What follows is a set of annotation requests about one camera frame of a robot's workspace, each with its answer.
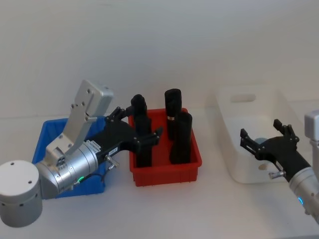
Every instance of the label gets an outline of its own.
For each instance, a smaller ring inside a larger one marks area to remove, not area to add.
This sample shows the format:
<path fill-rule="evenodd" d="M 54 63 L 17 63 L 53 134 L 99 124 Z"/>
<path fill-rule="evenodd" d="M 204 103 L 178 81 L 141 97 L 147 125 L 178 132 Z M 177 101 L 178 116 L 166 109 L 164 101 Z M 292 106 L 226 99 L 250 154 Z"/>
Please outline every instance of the label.
<path fill-rule="evenodd" d="M 276 161 L 276 165 L 280 169 L 280 171 L 284 170 L 284 168 L 281 166 L 281 164 L 278 161 Z"/>
<path fill-rule="evenodd" d="M 112 149 L 110 152 L 109 152 L 109 156 L 112 156 L 113 154 L 115 154 L 117 151 L 118 151 L 118 147 Z"/>
<path fill-rule="evenodd" d="M 100 145 L 98 145 L 95 141 L 86 141 L 86 146 L 88 146 L 88 148 L 90 148 L 90 150 L 92 150 L 95 154 L 97 154 L 98 152 L 100 152 L 101 147 Z"/>

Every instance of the white bin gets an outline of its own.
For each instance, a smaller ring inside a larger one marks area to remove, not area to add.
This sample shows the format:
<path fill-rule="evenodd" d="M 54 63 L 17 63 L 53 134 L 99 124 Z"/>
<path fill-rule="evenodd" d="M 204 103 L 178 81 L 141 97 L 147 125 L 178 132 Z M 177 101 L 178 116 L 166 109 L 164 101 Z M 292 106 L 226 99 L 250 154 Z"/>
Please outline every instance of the white bin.
<path fill-rule="evenodd" d="M 232 178 L 239 183 L 281 182 L 271 180 L 269 172 L 276 167 L 268 161 L 258 161 L 240 146 L 240 129 L 259 142 L 280 136 L 273 127 L 274 119 L 291 124 L 300 138 L 298 152 L 312 164 L 312 149 L 304 135 L 304 125 L 288 104 L 284 95 L 267 85 L 223 87 L 217 92 L 220 109 L 219 133 L 223 158 Z"/>

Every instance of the robotic arm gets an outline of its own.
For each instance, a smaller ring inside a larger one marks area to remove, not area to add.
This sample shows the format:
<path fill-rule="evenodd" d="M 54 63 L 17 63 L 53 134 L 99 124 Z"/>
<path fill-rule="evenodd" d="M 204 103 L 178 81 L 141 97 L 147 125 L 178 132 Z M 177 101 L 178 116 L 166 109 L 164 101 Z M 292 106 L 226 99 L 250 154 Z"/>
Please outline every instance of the robotic arm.
<path fill-rule="evenodd" d="M 24 227 L 42 213 L 42 199 L 55 198 L 72 190 L 99 167 L 108 162 L 107 172 L 119 164 L 111 156 L 122 150 L 139 152 L 157 145 L 162 128 L 139 137 L 123 118 L 134 113 L 117 107 L 108 117 L 100 133 L 84 139 L 97 116 L 103 116 L 113 93 L 105 86 L 83 81 L 71 105 L 71 115 L 60 134 L 47 148 L 44 159 L 33 165 L 11 161 L 0 166 L 0 217 L 10 227 Z"/>
<path fill-rule="evenodd" d="M 291 125 L 282 125 L 276 119 L 274 128 L 283 136 L 274 137 L 258 144 L 252 140 L 248 133 L 241 129 L 240 146 L 252 153 L 257 160 L 272 162 L 278 172 L 269 173 L 271 179 L 284 177 L 289 187 L 297 196 L 307 215 L 319 224 L 319 111 L 305 116 L 305 133 L 313 145 L 313 168 L 298 153 L 299 138 L 295 135 Z"/>

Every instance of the blue bin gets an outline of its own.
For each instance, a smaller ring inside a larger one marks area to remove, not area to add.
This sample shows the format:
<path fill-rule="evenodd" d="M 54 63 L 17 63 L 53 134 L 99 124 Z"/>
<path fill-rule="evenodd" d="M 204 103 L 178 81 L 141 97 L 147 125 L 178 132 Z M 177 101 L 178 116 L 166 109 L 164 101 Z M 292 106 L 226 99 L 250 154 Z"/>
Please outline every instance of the blue bin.
<path fill-rule="evenodd" d="M 40 162 L 44 158 L 45 148 L 63 132 L 63 129 L 66 125 L 67 120 L 68 119 L 55 119 L 55 120 L 48 120 L 43 123 L 38 144 L 36 146 L 33 160 L 32 160 L 33 164 Z M 96 133 L 102 131 L 104 126 L 105 126 L 104 117 L 99 117 L 98 120 L 92 124 L 87 137 L 91 137 L 95 135 Z M 104 174 L 105 163 L 100 165 L 95 173 Z M 105 184 L 101 182 L 101 177 L 92 176 L 88 178 L 87 180 L 85 180 L 83 183 L 74 187 L 74 190 L 66 191 L 60 194 L 59 196 L 57 196 L 57 198 L 103 193 L 104 188 L 105 188 Z"/>

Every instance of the black cylinder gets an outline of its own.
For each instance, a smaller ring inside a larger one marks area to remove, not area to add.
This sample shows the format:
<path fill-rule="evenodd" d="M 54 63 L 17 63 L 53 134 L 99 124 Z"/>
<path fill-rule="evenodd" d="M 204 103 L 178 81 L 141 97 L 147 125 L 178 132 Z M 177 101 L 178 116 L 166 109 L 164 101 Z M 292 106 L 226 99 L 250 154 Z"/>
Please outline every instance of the black cylinder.
<path fill-rule="evenodd" d="M 180 112 L 175 117 L 175 141 L 170 152 L 172 164 L 190 163 L 192 116 Z"/>
<path fill-rule="evenodd" d="M 170 89 L 165 92 L 165 109 L 167 115 L 167 133 L 170 140 L 174 140 L 174 119 L 181 112 L 181 91 Z"/>
<path fill-rule="evenodd" d="M 146 115 L 139 115 L 135 118 L 135 130 L 138 136 L 145 136 L 152 132 L 152 120 Z M 136 166 L 138 168 L 152 166 L 152 146 L 143 147 L 136 154 Z"/>
<path fill-rule="evenodd" d="M 147 115 L 148 107 L 142 95 L 140 94 L 135 95 L 131 99 L 131 105 L 134 107 L 134 114 L 133 114 L 134 119 L 136 119 L 136 117 L 140 115 L 144 115 L 144 116 Z"/>

